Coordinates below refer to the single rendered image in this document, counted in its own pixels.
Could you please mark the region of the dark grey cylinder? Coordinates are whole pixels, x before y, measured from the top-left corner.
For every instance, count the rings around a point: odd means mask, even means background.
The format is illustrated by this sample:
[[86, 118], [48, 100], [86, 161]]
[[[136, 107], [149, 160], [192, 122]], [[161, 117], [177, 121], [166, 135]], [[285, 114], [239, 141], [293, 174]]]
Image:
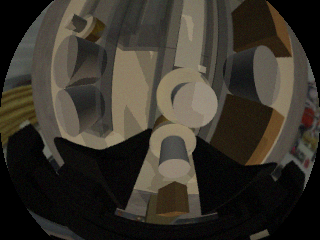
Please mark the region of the dark grey cylinder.
[[53, 77], [57, 88], [96, 83], [96, 65], [100, 45], [69, 35], [61, 41], [53, 60]]
[[57, 120], [69, 136], [79, 136], [97, 123], [95, 85], [60, 89], [56, 93]]
[[233, 96], [257, 101], [264, 105], [275, 104], [280, 95], [280, 67], [271, 49], [253, 47], [233, 53], [231, 80], [228, 91]]

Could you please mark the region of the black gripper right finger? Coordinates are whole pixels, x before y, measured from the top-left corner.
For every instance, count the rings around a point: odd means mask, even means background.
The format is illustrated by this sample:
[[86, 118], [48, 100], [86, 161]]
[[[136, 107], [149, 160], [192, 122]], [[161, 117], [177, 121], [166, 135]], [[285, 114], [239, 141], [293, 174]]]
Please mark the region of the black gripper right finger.
[[216, 209], [235, 199], [253, 181], [271, 175], [279, 163], [241, 165], [219, 149], [196, 136], [192, 153], [199, 188], [201, 216], [212, 215]]

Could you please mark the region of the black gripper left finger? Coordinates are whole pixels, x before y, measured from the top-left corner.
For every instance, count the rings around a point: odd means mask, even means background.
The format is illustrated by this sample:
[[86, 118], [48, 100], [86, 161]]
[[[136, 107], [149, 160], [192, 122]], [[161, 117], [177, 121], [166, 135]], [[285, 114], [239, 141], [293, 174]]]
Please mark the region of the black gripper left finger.
[[148, 155], [152, 129], [128, 137], [105, 149], [84, 147], [63, 137], [53, 139], [63, 163], [71, 165], [83, 175], [99, 181], [117, 208], [127, 207], [129, 197], [139, 177], [141, 165]]

